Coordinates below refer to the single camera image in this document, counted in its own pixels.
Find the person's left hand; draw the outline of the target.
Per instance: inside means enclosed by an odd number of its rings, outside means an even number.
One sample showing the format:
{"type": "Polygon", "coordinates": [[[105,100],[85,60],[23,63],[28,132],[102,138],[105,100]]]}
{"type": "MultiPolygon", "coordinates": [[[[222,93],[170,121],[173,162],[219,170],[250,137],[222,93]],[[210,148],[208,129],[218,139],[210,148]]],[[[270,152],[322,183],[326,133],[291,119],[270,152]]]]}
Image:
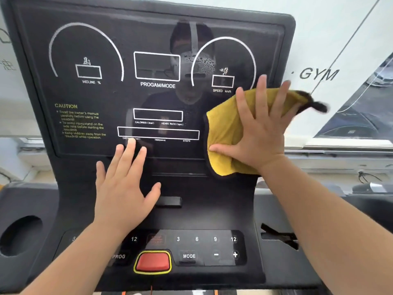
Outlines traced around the person's left hand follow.
{"type": "Polygon", "coordinates": [[[141,147],[136,158],[133,158],[133,175],[120,180],[119,160],[125,148],[126,147],[121,144],[116,146],[113,159],[106,169],[107,192],[96,191],[95,216],[93,222],[130,226],[133,230],[150,213],[142,211],[142,200],[146,196],[144,196],[140,190],[140,179],[147,155],[147,149],[146,147],[141,147]]]}

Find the person's right hand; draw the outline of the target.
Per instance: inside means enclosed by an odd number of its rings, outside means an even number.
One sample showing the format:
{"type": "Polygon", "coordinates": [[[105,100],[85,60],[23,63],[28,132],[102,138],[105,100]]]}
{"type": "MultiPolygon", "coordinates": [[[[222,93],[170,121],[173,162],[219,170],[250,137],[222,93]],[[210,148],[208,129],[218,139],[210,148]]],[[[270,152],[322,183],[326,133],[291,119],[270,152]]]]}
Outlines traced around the person's right hand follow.
{"type": "Polygon", "coordinates": [[[260,175],[268,164],[285,158],[284,133],[292,119],[296,116],[301,103],[294,105],[282,116],[283,104],[290,88],[290,81],[285,81],[279,88],[277,97],[269,110],[270,121],[256,120],[250,111],[242,88],[236,90],[238,114],[243,125],[242,139],[238,145],[238,155],[234,158],[256,169],[260,175]]]}

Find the yellow cleaning cloth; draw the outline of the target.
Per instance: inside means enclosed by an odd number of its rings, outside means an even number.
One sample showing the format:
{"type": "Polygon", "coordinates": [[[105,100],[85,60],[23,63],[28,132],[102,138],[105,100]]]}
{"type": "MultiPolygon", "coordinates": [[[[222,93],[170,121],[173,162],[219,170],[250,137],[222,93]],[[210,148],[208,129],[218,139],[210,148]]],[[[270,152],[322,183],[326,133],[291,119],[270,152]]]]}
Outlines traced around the yellow cleaning cloth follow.
{"type": "MultiPolygon", "coordinates": [[[[312,108],[321,113],[327,113],[329,107],[320,101],[315,101],[310,93],[301,90],[289,90],[283,104],[282,116],[297,103],[302,106],[297,114],[312,108]]],[[[235,96],[227,99],[204,116],[206,145],[206,162],[214,176],[225,178],[236,173],[258,175],[257,171],[231,157],[210,151],[213,144],[237,144],[243,136],[243,125],[240,120],[235,96]]]]}

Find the person's left forearm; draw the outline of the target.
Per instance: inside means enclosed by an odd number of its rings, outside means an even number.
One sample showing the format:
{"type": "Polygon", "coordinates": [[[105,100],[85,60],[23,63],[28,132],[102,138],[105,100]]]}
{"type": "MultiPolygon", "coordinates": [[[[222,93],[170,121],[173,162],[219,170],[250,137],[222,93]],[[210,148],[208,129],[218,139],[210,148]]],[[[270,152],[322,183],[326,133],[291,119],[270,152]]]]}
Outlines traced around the person's left forearm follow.
{"type": "Polygon", "coordinates": [[[132,227],[93,222],[19,295],[93,295],[132,227]]]}

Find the person's right forearm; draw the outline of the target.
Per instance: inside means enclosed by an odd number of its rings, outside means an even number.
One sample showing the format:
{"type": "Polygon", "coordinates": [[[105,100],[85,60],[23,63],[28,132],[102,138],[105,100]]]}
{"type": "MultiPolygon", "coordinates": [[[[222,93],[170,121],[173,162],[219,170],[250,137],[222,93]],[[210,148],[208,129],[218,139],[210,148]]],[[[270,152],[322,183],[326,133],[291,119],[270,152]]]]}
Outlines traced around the person's right forearm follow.
{"type": "Polygon", "coordinates": [[[334,295],[393,295],[393,234],[277,154],[255,168],[334,295]]]}

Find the black safety key clip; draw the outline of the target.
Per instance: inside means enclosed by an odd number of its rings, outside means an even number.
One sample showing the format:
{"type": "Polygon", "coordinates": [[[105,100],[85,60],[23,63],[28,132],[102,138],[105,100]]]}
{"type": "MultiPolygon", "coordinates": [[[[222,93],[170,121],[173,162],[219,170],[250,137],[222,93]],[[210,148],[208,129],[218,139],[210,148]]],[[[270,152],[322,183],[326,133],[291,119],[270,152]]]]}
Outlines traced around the black safety key clip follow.
{"type": "Polygon", "coordinates": [[[181,208],[182,198],[173,196],[160,196],[155,203],[158,208],[181,208]]]}

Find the red stop button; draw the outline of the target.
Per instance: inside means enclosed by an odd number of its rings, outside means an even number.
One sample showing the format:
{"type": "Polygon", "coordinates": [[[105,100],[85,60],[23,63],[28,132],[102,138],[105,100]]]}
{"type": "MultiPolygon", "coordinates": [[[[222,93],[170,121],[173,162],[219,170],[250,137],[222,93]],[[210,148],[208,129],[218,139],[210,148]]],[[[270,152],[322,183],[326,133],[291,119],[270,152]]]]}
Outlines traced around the red stop button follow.
{"type": "Polygon", "coordinates": [[[172,257],[168,250],[144,250],[137,255],[133,272],[139,275],[164,275],[170,273],[172,267],[172,257]]]}

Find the black treadmill console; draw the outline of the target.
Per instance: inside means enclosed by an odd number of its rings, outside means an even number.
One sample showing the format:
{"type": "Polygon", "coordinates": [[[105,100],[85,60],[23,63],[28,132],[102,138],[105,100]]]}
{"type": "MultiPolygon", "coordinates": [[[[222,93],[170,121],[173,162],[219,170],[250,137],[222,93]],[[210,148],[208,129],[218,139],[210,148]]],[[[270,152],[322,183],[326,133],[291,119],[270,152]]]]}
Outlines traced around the black treadmill console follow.
{"type": "MultiPolygon", "coordinates": [[[[393,52],[393,0],[0,0],[55,184],[0,192],[0,292],[31,283],[94,218],[96,162],[134,137],[148,148],[141,190],[160,182],[181,208],[154,208],[111,257],[97,291],[305,289],[322,284],[271,191],[208,168],[204,114],[261,74],[324,102],[288,134],[316,134],[348,108],[393,142],[393,86],[368,77],[393,52]],[[133,272],[168,250],[164,275],[133,272]]],[[[390,172],[393,157],[289,154],[312,172],[390,172]]]]}

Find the dark car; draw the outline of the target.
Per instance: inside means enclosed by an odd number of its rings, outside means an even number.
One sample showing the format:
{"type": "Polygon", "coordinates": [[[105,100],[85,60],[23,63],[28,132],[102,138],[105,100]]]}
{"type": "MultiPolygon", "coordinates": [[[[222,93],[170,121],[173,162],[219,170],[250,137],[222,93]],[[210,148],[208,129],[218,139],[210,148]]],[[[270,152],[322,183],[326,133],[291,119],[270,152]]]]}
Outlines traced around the dark car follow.
{"type": "Polygon", "coordinates": [[[336,113],[316,134],[316,138],[378,139],[390,131],[377,116],[348,108],[336,113]]]}

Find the white car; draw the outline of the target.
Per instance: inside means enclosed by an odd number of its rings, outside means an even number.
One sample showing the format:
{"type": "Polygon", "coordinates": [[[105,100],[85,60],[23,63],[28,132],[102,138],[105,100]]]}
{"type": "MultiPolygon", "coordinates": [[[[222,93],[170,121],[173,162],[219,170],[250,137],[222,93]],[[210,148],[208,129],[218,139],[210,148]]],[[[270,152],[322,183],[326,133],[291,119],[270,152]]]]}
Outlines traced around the white car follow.
{"type": "Polygon", "coordinates": [[[366,80],[366,84],[374,87],[393,86],[393,52],[366,80]]]}

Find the white window frame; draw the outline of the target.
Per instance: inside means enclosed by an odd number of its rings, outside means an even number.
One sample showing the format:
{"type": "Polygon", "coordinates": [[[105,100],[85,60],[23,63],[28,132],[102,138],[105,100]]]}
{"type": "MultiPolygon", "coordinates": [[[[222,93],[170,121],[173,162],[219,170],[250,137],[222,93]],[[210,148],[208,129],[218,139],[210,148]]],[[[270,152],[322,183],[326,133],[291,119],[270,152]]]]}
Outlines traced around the white window frame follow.
{"type": "Polygon", "coordinates": [[[285,154],[393,157],[393,142],[387,139],[287,136],[285,154]]]}

